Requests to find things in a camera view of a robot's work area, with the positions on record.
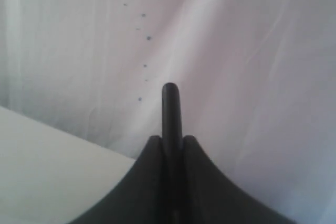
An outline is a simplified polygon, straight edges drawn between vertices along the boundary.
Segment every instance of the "black plastic object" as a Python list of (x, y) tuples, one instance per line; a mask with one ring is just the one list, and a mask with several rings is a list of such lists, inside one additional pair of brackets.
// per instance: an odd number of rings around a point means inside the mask
[(292, 224), (232, 183), (193, 136), (182, 138), (180, 96), (162, 91), (162, 135), (103, 200), (71, 224)]

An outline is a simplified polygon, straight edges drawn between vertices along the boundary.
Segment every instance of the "white fabric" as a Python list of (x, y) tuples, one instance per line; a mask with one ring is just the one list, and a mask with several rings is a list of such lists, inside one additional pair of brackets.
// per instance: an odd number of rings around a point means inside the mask
[(134, 160), (0, 108), (0, 223), (66, 224)]
[(336, 222), (336, 0), (4, 1), (10, 109), (137, 157), (176, 82), (234, 182)]

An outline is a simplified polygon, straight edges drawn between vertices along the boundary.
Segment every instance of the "white backdrop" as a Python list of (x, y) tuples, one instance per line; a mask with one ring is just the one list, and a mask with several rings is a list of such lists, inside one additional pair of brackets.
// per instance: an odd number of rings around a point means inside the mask
[(2, 105), (129, 157), (180, 87), (234, 182), (336, 222), (336, 0), (1, 0)]

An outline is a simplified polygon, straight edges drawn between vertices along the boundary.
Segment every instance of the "white surface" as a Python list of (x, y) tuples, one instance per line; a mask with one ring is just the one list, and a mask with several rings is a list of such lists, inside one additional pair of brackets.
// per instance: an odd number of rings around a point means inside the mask
[(0, 223), (66, 224), (133, 160), (0, 108)]
[(231, 179), (300, 223), (336, 223), (336, 0), (5, 8), (10, 109), (136, 157), (175, 81), (184, 133)]

